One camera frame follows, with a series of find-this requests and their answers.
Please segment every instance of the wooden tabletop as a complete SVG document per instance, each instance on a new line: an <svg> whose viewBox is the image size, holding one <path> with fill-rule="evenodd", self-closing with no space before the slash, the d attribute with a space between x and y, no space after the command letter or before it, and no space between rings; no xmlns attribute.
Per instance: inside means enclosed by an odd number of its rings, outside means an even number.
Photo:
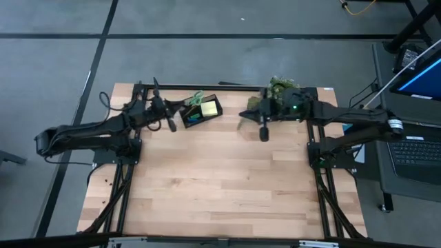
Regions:
<svg viewBox="0 0 441 248"><path fill-rule="evenodd" d="M112 106L129 102L132 88L133 84L115 84ZM332 88L317 90L321 101L336 105ZM171 101L193 93L161 90L161 96ZM216 90L204 94L216 94L222 116L185 129L177 113L177 132L171 133L166 122L157 132L141 132L143 147L134 170L123 233L323 238L314 173L307 159L306 123L270 123L269 141L260 142L258 125L238 115L257 92ZM342 126L329 124L325 134L341 136ZM79 231L107 204L115 168L104 165L92 175ZM353 178L343 169L333 169L333 173L341 209L366 235ZM116 229L119 206L114 213L111 230ZM335 234L330 208L328 215Z"/></svg>

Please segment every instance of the blue screen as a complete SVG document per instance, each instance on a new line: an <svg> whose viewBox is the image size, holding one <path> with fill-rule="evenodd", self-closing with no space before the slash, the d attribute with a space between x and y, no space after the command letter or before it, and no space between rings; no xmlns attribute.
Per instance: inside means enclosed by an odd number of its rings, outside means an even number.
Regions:
<svg viewBox="0 0 441 248"><path fill-rule="evenodd" d="M441 98L441 59L398 88L398 91Z"/></svg>

